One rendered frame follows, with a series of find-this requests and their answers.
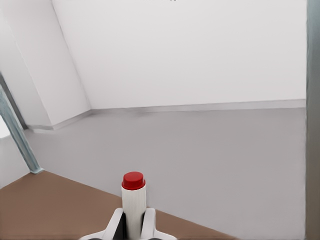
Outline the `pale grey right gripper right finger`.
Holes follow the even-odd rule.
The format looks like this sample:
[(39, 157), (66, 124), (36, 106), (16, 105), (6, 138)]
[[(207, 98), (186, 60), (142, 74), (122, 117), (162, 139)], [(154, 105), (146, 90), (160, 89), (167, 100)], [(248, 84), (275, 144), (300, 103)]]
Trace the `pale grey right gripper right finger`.
[(142, 223), (141, 240), (177, 240), (176, 237), (156, 229), (156, 210), (147, 208)]

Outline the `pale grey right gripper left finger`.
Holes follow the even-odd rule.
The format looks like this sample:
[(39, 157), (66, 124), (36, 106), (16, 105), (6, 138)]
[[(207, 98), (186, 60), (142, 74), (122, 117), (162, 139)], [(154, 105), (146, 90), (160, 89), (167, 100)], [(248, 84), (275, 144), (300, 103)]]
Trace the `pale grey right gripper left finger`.
[(81, 237), (81, 240), (126, 240), (125, 215), (122, 208), (117, 208), (106, 229)]

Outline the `white bottle with red cap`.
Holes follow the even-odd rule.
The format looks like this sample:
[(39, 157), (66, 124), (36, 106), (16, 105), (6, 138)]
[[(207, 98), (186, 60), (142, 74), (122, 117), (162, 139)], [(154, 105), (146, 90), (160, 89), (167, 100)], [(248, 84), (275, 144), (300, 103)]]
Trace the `white bottle with red cap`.
[(123, 175), (121, 183), (122, 209), (126, 219), (126, 233), (131, 240), (141, 238), (143, 216), (147, 208), (146, 180), (138, 171)]

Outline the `silver frame post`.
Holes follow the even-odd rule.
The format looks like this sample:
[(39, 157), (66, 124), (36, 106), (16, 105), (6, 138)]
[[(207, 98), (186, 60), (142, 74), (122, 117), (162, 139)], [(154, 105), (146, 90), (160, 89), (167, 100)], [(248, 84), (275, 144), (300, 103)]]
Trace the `silver frame post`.
[(320, 0), (307, 0), (305, 240), (320, 240)]
[(32, 174), (39, 174), (44, 169), (40, 167), (36, 157), (26, 139), (23, 126), (7, 95), (4, 77), (0, 72), (0, 115), (7, 126), (23, 160)]

